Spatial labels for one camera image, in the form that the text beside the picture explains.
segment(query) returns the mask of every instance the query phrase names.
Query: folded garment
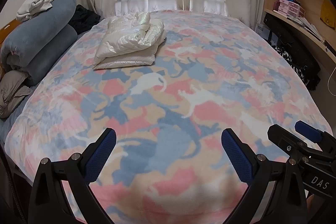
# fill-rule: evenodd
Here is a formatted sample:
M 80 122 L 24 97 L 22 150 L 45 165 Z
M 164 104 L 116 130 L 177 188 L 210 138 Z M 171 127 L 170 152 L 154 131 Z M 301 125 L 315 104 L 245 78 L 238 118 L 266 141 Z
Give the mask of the folded garment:
M 53 7 L 18 25 L 4 40 L 0 58 L 6 71 L 26 67 L 69 22 L 76 0 L 54 0 Z
M 36 85 L 48 73 L 56 60 L 76 41 L 77 33 L 70 25 L 66 25 L 42 50 L 19 71 L 27 72 L 27 86 Z
M 37 13 L 51 8 L 51 1 L 53 0 L 25 0 L 16 13 L 16 19 L 21 22 L 31 19 Z
M 144 39 L 149 26 L 149 12 L 113 17 L 108 23 L 108 30 L 97 49 L 93 64 L 97 65 L 107 57 L 150 47 L 152 44 Z
M 167 32 L 164 30 L 157 41 L 141 51 L 105 58 L 94 69 L 112 69 L 121 67 L 152 65 L 155 61 L 155 53 L 158 47 L 166 39 Z
M 97 25 L 100 20 L 100 15 L 95 12 L 85 9 L 82 5 L 76 6 L 75 13 L 69 21 L 69 25 L 75 29 L 77 34 L 91 30 L 94 25 Z
M 0 81 L 0 118 L 7 118 L 19 103 L 32 90 L 23 85 L 28 77 L 26 72 L 12 70 L 4 75 Z

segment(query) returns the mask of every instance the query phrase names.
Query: black bag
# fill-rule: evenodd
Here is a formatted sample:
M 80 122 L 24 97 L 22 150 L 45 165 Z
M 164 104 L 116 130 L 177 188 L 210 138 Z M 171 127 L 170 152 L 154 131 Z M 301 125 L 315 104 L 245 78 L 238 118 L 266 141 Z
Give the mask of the black bag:
M 266 13 L 264 23 L 278 36 L 280 45 L 291 55 L 292 62 L 301 69 L 305 78 L 311 81 L 311 84 L 317 82 L 313 85 L 316 86 L 319 82 L 317 74 L 321 68 L 305 45 L 288 30 L 286 23 L 281 19 Z

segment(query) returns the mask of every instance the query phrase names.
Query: blue gripper pad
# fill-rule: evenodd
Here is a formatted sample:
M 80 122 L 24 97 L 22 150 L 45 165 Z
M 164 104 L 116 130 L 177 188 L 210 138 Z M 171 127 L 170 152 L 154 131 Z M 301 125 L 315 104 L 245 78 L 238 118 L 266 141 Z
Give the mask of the blue gripper pad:
M 222 146 L 235 168 L 239 179 L 250 185 L 253 180 L 252 165 L 227 129 L 222 133 Z
M 100 140 L 100 138 L 97 140 L 97 142 L 100 141 L 100 144 L 97 146 L 96 150 L 85 165 L 84 180 L 87 184 L 97 180 L 101 170 L 116 145 L 117 135 L 113 129 L 108 129 L 109 131 L 105 138 L 103 140 Z
M 313 128 L 312 126 L 306 124 L 303 121 L 298 121 L 295 124 L 295 131 L 300 133 L 302 136 L 306 137 L 313 143 L 318 143 L 322 141 L 322 136 L 319 130 Z

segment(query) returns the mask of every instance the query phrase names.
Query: metal screw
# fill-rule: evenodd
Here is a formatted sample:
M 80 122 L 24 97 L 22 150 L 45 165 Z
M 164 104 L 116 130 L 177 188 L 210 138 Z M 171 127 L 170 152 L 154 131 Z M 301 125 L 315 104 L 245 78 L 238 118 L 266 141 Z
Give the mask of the metal screw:
M 81 157 L 80 153 L 74 153 L 71 155 L 72 160 L 78 160 Z
M 258 154 L 257 159 L 260 160 L 260 161 L 264 161 L 264 160 L 266 160 L 266 157 L 263 154 Z
M 296 165 L 296 160 L 294 160 L 294 159 L 289 159 L 289 163 L 290 163 L 291 165 Z
M 41 160 L 41 164 L 46 164 L 47 162 L 48 162 L 48 158 L 43 158 L 42 160 Z

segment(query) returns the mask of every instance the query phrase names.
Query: bedspread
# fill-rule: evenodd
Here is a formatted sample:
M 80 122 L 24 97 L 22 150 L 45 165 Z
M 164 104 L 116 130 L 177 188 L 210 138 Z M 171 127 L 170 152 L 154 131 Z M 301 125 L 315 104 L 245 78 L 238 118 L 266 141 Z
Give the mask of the bedspread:
M 171 10 L 151 18 L 167 31 L 152 66 L 93 70 L 103 20 L 43 79 L 6 152 L 33 180 L 43 157 L 65 160 L 111 127 L 116 147 L 90 187 L 116 224 L 222 223 L 246 189 L 221 146 L 225 128 L 281 161 L 270 125 L 331 128 L 289 64 L 239 20 Z

